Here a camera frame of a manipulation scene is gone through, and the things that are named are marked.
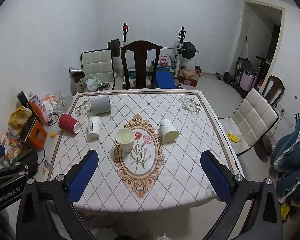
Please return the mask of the white padded chair right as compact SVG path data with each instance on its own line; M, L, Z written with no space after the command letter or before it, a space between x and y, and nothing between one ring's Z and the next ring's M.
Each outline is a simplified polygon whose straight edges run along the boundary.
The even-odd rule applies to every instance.
M249 151L279 120L279 115L256 89L252 89L234 113L219 121L226 132L239 138L231 142L237 156Z

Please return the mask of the blue weight bench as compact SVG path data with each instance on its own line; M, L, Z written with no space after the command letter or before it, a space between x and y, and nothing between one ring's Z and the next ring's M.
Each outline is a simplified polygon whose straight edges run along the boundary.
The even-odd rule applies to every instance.
M170 72L156 72L155 85L161 89L177 89L173 75Z

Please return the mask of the barbell with black plates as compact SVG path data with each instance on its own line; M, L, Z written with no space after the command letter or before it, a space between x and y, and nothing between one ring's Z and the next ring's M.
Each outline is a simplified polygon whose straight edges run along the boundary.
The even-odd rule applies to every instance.
M119 57L121 52L120 40L119 39L112 39L108 42L107 48L113 52L113 57ZM185 59L192 59L196 53L199 51L196 50L196 47L191 42L184 42L182 48L174 48L174 47L159 47L160 50L162 49L171 49L176 50L179 55L181 55Z

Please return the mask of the white paper cup lying right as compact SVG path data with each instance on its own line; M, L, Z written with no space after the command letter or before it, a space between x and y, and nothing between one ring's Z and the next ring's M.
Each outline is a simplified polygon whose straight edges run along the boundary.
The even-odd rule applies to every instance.
M171 121L168 119L161 120L160 130L164 142L174 142L179 137L179 131L173 126Z

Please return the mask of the blue denim ruffled cloth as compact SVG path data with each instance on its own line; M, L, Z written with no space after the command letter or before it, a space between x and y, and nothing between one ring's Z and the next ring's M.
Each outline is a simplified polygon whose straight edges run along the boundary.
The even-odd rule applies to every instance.
M295 116L294 132L282 137L271 155L277 173L276 192L280 203L300 206L300 115Z

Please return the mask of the grey paper cup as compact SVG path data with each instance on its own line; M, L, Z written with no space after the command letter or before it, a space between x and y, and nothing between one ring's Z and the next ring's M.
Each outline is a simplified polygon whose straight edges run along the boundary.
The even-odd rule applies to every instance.
M111 103L109 96L91 100L91 110L94 115L110 113Z

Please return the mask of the red ribbed paper cup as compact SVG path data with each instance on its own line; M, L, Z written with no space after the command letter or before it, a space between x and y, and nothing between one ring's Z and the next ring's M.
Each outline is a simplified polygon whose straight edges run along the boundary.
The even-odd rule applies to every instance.
M78 134L81 129L81 123L66 113L60 115L58 126L60 129L72 134Z

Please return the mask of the pink suitcase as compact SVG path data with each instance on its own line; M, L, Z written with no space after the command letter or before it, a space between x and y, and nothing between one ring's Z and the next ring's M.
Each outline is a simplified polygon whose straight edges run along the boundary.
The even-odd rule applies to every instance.
M256 82L256 75L245 70L242 74L239 84L244 91L249 92L253 88L255 82Z

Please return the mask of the dark wooden chair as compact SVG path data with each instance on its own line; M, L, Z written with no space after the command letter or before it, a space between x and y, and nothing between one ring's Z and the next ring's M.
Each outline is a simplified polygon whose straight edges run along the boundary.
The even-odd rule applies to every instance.
M278 77L271 75L267 80L262 95L271 104L271 106L275 108L284 92L285 87L283 82Z
M147 66L147 53L151 50L156 51L154 60L151 84L146 85L146 66ZM123 66L123 73L125 77L126 89L131 89L128 67L126 61L126 52L131 51L134 55L135 73L136 73L136 89L155 88L156 72L160 56L160 47L149 41L137 40L131 42L121 48L121 61Z

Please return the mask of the cardboard box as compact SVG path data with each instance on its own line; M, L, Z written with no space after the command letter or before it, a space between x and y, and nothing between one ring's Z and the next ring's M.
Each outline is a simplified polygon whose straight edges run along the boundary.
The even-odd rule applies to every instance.
M187 69L186 67L182 66L179 72L178 81L184 85L196 87L200 75L201 75L200 66L195 66L194 69Z

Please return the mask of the floral patterned tablecloth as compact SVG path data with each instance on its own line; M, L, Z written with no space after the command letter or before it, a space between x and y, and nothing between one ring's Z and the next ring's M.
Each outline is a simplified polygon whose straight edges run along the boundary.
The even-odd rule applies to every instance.
M109 96L111 112L98 114L98 139L88 137L91 100ZM66 173L89 150L98 153L98 167L75 207L97 212L136 212L203 204L216 193L201 165L208 150L233 174L241 165L221 123L198 90L132 89L79 93L69 115L82 127L78 134L59 131L45 173L52 180ZM168 119L179 131L174 142L164 142L160 130ZM115 136L120 129L135 133L133 149L123 152Z

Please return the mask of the white padded chair back left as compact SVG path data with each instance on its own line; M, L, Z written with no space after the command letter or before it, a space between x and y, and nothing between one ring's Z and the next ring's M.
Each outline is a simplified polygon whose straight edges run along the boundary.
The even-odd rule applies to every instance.
M113 56L110 49L86 51L81 54L81 68L85 79L97 78L101 83L108 83L112 90L115 87Z

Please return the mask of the white cup with calligraphy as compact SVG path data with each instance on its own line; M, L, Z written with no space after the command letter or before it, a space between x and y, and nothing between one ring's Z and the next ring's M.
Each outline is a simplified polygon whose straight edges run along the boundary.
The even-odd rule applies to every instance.
M88 118L88 137L98 139L102 128L102 119L99 116L92 115Z

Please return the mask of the white padded chair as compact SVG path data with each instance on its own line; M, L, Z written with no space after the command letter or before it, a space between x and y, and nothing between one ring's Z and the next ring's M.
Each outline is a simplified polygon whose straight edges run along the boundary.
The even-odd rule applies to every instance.
M279 120L279 115L256 89L252 89L234 113L219 121L226 132L239 138L231 142L237 156L249 151Z
M97 78L101 83L108 83L112 90L115 87L113 56L110 49L86 51L81 54L81 68L85 79Z

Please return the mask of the white paper cup with birds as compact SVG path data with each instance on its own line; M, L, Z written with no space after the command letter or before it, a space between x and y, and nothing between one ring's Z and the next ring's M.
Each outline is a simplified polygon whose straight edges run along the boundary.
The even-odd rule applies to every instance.
M130 128L120 129L115 139L123 152L130 152L134 146L135 133Z

